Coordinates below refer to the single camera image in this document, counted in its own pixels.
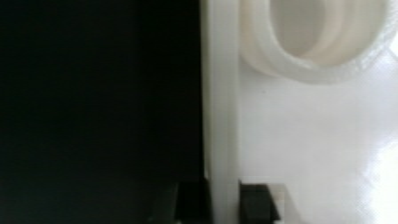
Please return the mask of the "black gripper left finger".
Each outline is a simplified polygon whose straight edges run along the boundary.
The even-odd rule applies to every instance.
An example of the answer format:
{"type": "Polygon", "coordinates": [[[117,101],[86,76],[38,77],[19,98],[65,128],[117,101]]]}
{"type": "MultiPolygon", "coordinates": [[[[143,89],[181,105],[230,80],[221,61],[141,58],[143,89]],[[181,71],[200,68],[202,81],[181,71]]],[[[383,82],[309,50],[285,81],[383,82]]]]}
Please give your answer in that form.
{"type": "Polygon", "coordinates": [[[177,185],[177,199],[173,220],[177,224],[213,224],[211,197],[207,181],[181,182],[177,185]]]}

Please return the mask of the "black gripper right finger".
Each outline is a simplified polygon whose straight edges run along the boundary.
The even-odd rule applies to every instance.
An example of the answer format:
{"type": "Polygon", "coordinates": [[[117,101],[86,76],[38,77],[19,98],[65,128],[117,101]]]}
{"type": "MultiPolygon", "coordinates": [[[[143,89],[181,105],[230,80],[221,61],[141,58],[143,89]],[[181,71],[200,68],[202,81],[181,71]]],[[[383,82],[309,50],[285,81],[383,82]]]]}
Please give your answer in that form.
{"type": "Polygon", "coordinates": [[[239,224],[273,224],[280,220],[268,186],[239,185],[239,224]]]}

